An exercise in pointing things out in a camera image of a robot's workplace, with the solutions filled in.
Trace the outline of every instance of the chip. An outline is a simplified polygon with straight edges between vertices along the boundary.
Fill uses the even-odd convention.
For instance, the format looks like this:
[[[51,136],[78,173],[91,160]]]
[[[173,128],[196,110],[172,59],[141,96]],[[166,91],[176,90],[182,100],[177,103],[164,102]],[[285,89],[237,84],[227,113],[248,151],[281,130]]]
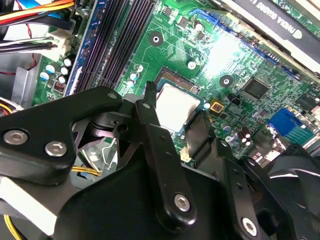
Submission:
[[[315,99],[306,93],[302,94],[295,103],[300,105],[300,107],[307,112],[312,111],[318,104]]]
[[[204,39],[204,37],[205,37],[205,35],[202,33],[202,32],[200,32],[199,34],[198,34],[198,39],[199,40],[202,40],[202,39]]]
[[[186,19],[185,17],[181,17],[180,18],[180,21],[178,22],[178,24],[181,26],[181,27],[183,27],[183,28],[186,28],[187,26],[188,26],[188,24],[189,24],[189,21],[188,21],[188,19]]]
[[[258,101],[268,90],[269,87],[265,83],[257,78],[252,78],[244,86],[242,94],[250,99]]]
[[[171,12],[172,12],[172,9],[168,7],[163,11],[163,13],[167,16],[170,16]]]
[[[160,125],[170,132],[179,132],[201,103],[195,95],[165,83],[156,99],[156,114]]]
[[[225,108],[225,105],[217,99],[212,99],[210,104],[210,110],[217,114],[221,113],[222,110]]]
[[[259,112],[259,116],[261,116],[261,117],[265,117],[267,114],[268,114],[268,111],[267,111],[267,110],[264,110],[264,109],[262,109],[262,110]]]
[[[224,114],[224,113],[221,113],[221,115],[220,115],[220,118],[223,119],[223,120],[226,119],[227,117],[228,117],[228,115]]]

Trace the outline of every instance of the small connector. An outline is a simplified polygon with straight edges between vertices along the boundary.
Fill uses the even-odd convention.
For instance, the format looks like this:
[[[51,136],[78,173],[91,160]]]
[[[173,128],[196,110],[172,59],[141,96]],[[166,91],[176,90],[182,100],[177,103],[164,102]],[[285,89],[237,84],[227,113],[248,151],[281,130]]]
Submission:
[[[190,160],[191,160],[191,157],[189,157],[188,148],[186,146],[184,148],[182,148],[180,151],[180,159],[181,159],[181,161],[184,161],[186,163],[190,162]]]
[[[59,29],[53,32],[48,32],[46,37],[51,37],[59,42],[54,42],[54,45],[57,46],[55,48],[39,51],[43,56],[57,62],[61,55],[63,56],[70,51],[72,35],[67,33],[65,30]]]

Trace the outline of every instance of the black plastic bracket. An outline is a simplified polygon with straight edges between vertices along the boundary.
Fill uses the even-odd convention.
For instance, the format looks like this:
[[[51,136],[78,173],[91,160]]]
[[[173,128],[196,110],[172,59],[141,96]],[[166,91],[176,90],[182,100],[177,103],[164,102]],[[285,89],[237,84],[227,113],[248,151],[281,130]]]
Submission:
[[[76,159],[73,124],[104,111],[117,111],[121,96],[107,87],[97,87],[0,118],[0,175],[42,185],[64,182]],[[23,144],[8,144],[4,135],[20,130]],[[63,156],[50,156],[46,144],[65,144]]]

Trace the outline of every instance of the integrated circuit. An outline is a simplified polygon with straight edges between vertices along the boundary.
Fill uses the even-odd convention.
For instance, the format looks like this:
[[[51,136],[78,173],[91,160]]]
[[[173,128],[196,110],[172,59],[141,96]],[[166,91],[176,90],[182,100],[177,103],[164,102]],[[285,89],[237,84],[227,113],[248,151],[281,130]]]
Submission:
[[[186,19],[185,17],[182,16],[182,17],[180,18],[178,24],[179,24],[181,27],[186,28],[186,27],[188,26],[188,24],[189,24],[189,21],[188,21],[188,19]]]
[[[269,90],[269,87],[257,78],[251,78],[242,90],[242,94],[250,99],[259,101]]]
[[[318,104],[318,102],[313,99],[310,95],[304,93],[297,101],[295,101],[297,105],[299,105],[303,110],[310,112],[312,111]]]
[[[184,78],[183,76],[180,76],[179,74],[169,70],[166,67],[161,68],[154,82],[158,84],[161,79],[167,79],[179,86],[180,88],[187,90],[192,94],[197,95],[201,90],[200,86],[198,86],[197,84],[193,83],[192,81],[189,81],[188,79]]]

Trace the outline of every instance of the blue cable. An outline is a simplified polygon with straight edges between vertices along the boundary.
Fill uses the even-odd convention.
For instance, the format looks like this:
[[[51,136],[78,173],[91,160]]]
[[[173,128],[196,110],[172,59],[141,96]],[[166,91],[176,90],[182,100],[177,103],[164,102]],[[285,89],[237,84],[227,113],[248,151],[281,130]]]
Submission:
[[[19,2],[23,6],[25,6],[27,9],[31,9],[31,8],[40,6],[40,4],[37,3],[35,0],[19,0]],[[61,19],[61,15],[58,13],[55,13],[55,12],[51,13],[49,16],[56,18],[56,19]]]

